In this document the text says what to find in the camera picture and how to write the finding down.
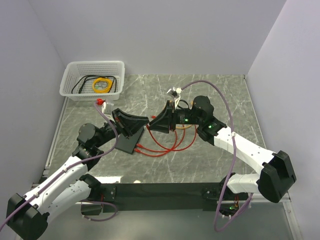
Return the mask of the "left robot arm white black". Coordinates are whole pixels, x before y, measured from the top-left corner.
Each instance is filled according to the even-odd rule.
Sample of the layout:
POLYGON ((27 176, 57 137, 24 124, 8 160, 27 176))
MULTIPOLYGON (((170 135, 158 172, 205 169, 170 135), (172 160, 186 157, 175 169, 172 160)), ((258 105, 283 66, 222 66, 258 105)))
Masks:
POLYGON ((70 206, 82 200, 95 201, 100 197, 100 182, 88 174, 101 159, 109 154, 99 148, 119 136, 129 138, 145 125, 145 116, 127 114, 120 109, 112 112, 102 127, 85 123, 78 131, 76 149, 67 161, 50 177, 29 192, 14 194, 7 204, 5 225, 23 240, 37 240, 49 223, 70 206))

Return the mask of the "black front mounting bar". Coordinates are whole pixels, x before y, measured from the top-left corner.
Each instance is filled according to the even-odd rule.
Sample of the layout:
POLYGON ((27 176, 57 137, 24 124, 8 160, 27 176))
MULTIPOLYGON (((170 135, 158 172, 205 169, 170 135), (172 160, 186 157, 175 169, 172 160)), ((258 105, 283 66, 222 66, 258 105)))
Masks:
POLYGON ((120 211, 214 211, 221 192, 217 182, 102 183, 93 199, 112 203, 120 211))

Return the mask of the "black network switch box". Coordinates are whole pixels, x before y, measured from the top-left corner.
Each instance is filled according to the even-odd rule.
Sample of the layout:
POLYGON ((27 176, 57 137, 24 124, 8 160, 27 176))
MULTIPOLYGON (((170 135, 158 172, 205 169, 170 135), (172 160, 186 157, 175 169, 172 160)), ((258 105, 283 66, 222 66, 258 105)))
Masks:
POLYGON ((136 145, 140 142, 140 139, 145 131, 145 128, 141 128, 130 138, 124 137, 122 134, 118 137, 118 142, 115 148, 126 154, 132 155, 135 151, 136 145))

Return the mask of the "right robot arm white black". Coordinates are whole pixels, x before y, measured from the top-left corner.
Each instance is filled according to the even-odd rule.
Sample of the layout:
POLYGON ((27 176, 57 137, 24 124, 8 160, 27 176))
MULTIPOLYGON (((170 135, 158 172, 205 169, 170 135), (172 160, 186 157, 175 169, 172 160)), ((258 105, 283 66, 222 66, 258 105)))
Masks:
POLYGON ((232 131, 214 117, 214 106, 207 96, 196 96, 192 107, 184 109, 175 108, 174 103, 167 101, 148 128, 169 133, 182 124, 196 125, 196 132, 204 142, 235 153, 255 171, 254 174, 232 173, 228 182, 220 187, 220 195, 226 200, 239 193, 260 193, 268 201, 278 203, 297 180, 286 152, 265 149, 232 131))

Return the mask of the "white perforated plastic basket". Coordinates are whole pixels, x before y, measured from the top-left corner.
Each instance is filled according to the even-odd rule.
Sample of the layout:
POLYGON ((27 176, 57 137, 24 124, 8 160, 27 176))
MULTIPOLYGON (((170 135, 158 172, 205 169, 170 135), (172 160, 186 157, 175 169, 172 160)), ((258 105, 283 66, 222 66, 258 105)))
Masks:
POLYGON ((122 61, 74 61, 66 66, 59 93, 73 101, 93 101, 97 98, 116 101, 123 90, 124 78, 125 64, 122 61), (96 93, 93 90, 92 84, 99 77, 111 80, 110 92, 96 93))

